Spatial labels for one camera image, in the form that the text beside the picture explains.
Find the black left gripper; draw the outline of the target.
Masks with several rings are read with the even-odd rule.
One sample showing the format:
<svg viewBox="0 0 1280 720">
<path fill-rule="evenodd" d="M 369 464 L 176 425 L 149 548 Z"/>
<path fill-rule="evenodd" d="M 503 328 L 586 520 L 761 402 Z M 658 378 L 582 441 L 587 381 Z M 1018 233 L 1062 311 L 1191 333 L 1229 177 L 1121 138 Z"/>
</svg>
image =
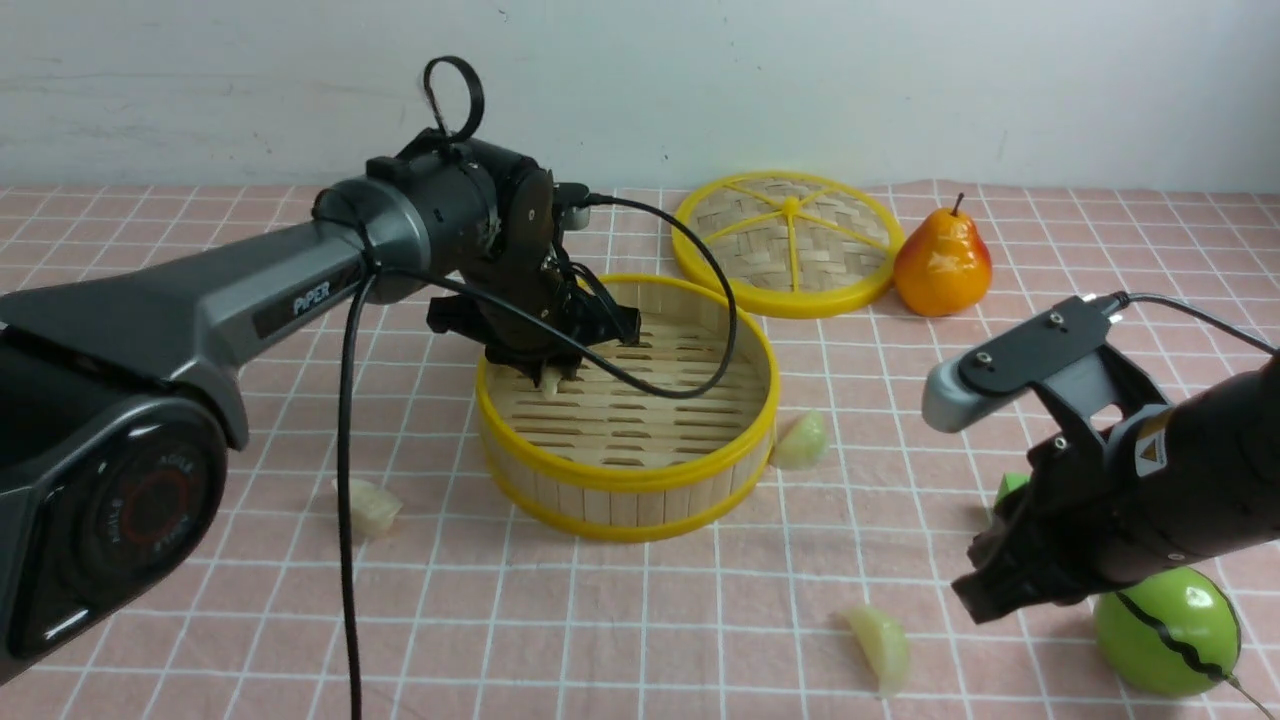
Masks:
<svg viewBox="0 0 1280 720">
<path fill-rule="evenodd" d="M 490 364 L 529 379 L 540 379 L 544 365 L 573 378 L 588 350 L 640 340 L 641 313 L 564 250 L 529 263 L 475 263 L 462 278 L 461 290 L 431 300 L 428 327 L 481 345 Z"/>
</svg>

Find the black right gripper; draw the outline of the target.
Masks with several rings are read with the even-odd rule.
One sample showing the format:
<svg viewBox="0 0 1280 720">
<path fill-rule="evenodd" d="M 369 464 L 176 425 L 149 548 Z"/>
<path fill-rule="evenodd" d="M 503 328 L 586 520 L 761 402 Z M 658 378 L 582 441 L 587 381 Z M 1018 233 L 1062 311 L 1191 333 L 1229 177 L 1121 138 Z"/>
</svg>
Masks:
<svg viewBox="0 0 1280 720">
<path fill-rule="evenodd" d="M 1030 479 L 997 502 L 952 583 L 975 624 L 1023 609 L 1069 606 L 1146 579 L 1146 548 L 1123 514 L 1137 484 L 1134 430 L 1059 433 L 1028 451 Z"/>
</svg>

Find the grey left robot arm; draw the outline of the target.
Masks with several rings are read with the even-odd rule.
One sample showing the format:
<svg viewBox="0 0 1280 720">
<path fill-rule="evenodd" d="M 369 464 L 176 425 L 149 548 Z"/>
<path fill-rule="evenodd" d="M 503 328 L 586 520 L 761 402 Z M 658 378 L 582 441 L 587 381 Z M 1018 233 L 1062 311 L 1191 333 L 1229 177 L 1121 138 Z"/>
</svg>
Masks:
<svg viewBox="0 0 1280 720">
<path fill-rule="evenodd" d="M 3 297 L 3 680 L 141 597 L 204 539 L 250 439 L 241 368 L 370 270 L 370 304 L 460 273 L 581 345 L 570 297 L 589 188 L 470 140 L 374 158 L 311 218 L 195 255 Z"/>
</svg>

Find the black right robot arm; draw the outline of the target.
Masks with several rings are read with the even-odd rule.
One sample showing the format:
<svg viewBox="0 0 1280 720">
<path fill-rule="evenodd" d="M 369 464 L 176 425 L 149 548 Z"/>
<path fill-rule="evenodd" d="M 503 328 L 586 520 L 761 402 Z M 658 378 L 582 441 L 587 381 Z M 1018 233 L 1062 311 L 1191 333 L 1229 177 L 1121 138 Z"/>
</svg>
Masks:
<svg viewBox="0 0 1280 720">
<path fill-rule="evenodd" d="M 1277 359 L 1174 406 L 1126 361 L 1103 368 L 1123 420 L 1097 430 L 1075 395 L 1033 391 L 1059 433 L 998 503 L 952 583 L 974 623 L 1079 603 L 1277 538 Z"/>
</svg>

